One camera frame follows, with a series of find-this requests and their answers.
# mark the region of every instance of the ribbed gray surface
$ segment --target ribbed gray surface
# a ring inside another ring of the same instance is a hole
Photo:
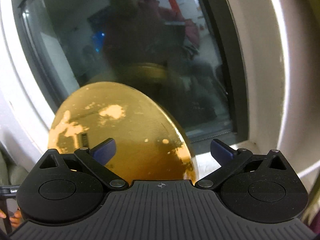
[[[315,237],[298,219],[260,224],[234,215],[214,192],[194,188],[189,181],[136,181],[113,192],[91,217],[64,227],[27,222],[13,240],[105,239],[252,239],[310,240]]]

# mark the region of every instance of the metal screw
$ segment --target metal screw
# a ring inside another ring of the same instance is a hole
[[[125,185],[125,181],[123,179],[114,179],[110,182],[112,187],[123,187]]]
[[[203,180],[199,180],[198,181],[198,185],[200,187],[212,187],[213,184],[214,183],[211,180],[208,180],[208,179],[203,179]]]

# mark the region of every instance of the gold plate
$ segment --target gold plate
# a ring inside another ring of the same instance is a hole
[[[115,139],[117,152],[106,167],[129,184],[134,179],[197,181],[196,160],[182,129],[149,97],[119,83],[89,84],[67,98],[48,147],[72,153],[107,138]]]

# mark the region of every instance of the dark window pane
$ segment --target dark window pane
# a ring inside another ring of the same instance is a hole
[[[233,130],[220,51],[201,0],[27,0],[25,27],[65,99],[99,81],[159,103],[189,138]]]

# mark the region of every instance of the black window frame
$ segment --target black window frame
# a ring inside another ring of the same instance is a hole
[[[23,7],[26,1],[27,0],[12,0],[14,20],[29,67],[41,92],[55,113],[64,99],[57,93],[57,91],[60,90],[60,84],[50,79],[50,76],[44,70],[37,52],[32,48],[32,40],[30,39],[22,17]],[[223,67],[223,74],[228,92],[230,116],[234,126],[231,134],[221,134],[214,137],[224,140],[227,144],[245,141],[249,135],[247,85],[242,50],[233,15],[228,0],[201,0],[201,3],[208,14],[220,49],[222,62],[226,63]],[[209,149],[207,146],[212,138],[213,136],[193,139],[192,143],[196,152],[208,152]]]

